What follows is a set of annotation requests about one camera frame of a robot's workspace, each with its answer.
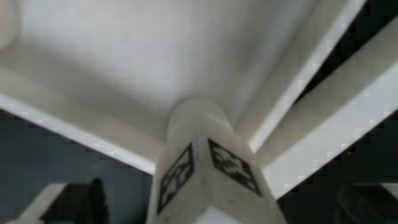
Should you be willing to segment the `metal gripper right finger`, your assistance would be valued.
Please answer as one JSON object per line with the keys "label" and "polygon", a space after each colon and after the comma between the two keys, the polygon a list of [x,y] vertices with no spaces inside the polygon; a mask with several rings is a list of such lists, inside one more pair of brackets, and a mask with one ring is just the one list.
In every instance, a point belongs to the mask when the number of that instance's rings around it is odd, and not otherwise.
{"label": "metal gripper right finger", "polygon": [[341,184],[334,224],[398,224],[398,183]]}

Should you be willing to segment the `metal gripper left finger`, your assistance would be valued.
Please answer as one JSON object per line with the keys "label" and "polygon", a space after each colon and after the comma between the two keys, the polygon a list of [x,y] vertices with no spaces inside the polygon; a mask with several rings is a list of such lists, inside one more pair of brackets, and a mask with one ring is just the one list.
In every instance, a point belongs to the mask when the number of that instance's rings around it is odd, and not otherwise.
{"label": "metal gripper left finger", "polygon": [[110,224],[101,179],[48,184],[10,224]]}

